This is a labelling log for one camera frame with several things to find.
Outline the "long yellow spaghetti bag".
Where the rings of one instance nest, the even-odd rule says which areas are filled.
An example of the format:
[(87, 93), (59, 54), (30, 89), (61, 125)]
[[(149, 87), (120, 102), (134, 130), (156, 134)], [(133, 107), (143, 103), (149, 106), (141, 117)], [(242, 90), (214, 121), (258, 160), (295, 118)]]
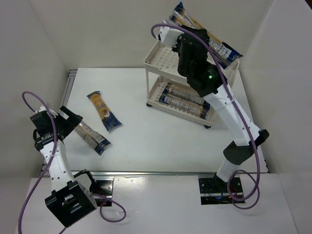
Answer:
[(167, 83), (163, 90), (164, 94), (170, 94), (184, 100), (188, 100), (200, 105), (204, 105), (204, 98), (200, 97), (198, 93), (184, 89), (171, 83)]

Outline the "label-side blue spaghetti bag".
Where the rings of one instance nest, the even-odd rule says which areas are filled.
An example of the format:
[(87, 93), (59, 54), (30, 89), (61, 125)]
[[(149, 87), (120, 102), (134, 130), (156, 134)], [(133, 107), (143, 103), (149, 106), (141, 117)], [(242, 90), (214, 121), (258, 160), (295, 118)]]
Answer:
[(188, 100), (184, 100), (180, 97), (176, 97), (170, 94), (161, 94), (159, 102), (173, 106), (181, 111), (187, 112), (188, 114), (195, 115), (199, 118), (205, 119), (206, 114), (210, 109), (210, 105), (200, 105)]

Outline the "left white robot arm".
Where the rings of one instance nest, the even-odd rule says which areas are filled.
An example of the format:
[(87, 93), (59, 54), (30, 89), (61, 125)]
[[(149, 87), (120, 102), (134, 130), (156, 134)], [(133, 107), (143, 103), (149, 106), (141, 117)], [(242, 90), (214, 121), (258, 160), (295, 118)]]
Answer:
[(73, 176), (66, 157), (64, 139), (74, 131), (82, 117), (61, 106), (64, 118), (53, 110), (41, 106), (30, 117), (35, 125), (35, 148), (49, 165), (51, 195), (45, 199), (46, 207), (68, 228), (97, 209), (91, 192)]

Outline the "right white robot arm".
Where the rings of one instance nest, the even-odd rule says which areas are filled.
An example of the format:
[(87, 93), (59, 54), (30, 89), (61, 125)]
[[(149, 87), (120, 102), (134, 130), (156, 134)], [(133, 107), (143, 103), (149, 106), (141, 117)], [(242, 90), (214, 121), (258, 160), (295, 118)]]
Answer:
[(257, 148), (268, 138), (248, 117), (233, 95), (231, 87), (218, 64), (207, 61), (208, 33), (205, 29), (181, 27), (182, 34), (174, 49), (178, 53), (178, 73), (210, 104), (232, 134), (233, 141), (224, 149), (224, 160), (215, 174), (228, 182), (240, 165), (257, 154)]

